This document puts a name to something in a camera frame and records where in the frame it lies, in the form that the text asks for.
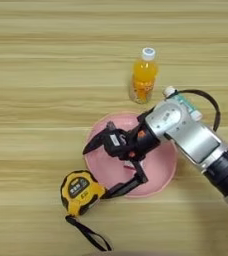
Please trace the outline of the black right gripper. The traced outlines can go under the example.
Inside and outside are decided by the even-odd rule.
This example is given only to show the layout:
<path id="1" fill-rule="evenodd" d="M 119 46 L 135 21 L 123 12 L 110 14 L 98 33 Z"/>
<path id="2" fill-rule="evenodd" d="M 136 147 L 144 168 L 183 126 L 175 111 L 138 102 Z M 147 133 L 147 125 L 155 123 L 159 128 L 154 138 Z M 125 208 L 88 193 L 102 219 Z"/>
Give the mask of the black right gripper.
<path id="1" fill-rule="evenodd" d="M 132 160 L 131 163 L 135 168 L 134 176 L 125 183 L 118 183 L 108 189 L 102 196 L 103 199 L 112 199 L 124 196 L 137 188 L 141 184 L 147 183 L 148 178 L 139 161 L 146 157 L 146 154 L 160 145 L 160 140 L 155 136 L 146 123 L 147 113 L 143 113 L 137 117 L 138 125 L 131 130 L 122 131 L 126 142 L 121 157 L 121 160 Z M 97 133 L 84 147 L 83 154 L 88 154 L 91 151 L 101 147 L 111 131 L 115 130 L 116 126 L 112 121 L 106 124 L 106 127 Z"/>

